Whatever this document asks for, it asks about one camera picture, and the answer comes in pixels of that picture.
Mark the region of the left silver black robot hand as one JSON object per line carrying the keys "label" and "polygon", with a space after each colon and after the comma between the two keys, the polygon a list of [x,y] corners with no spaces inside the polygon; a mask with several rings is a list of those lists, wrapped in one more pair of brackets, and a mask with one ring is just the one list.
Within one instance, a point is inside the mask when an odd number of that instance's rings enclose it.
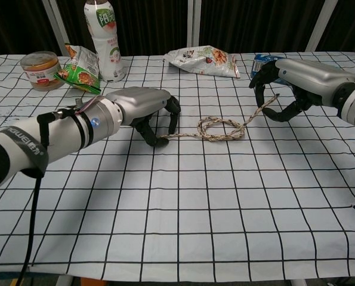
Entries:
{"label": "left silver black robot hand", "polygon": [[168,133],[172,135],[181,113],[181,106],[176,97],[164,89],[132,86],[111,92],[106,98],[120,107],[122,125],[133,127],[149,146],[168,145],[169,140],[156,136],[149,121],[152,115],[164,108],[170,113]]}

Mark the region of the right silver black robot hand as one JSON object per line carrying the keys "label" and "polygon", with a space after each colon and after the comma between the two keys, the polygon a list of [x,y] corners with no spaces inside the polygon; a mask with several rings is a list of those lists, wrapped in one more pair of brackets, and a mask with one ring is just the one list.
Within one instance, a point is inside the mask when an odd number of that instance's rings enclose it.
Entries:
{"label": "right silver black robot hand", "polygon": [[[268,108],[264,102],[266,85],[278,79],[292,88],[295,97],[280,112]],[[355,88],[355,75],[320,62],[280,58],[261,66],[249,87],[265,116],[276,122],[288,122],[313,105],[340,108]]]}

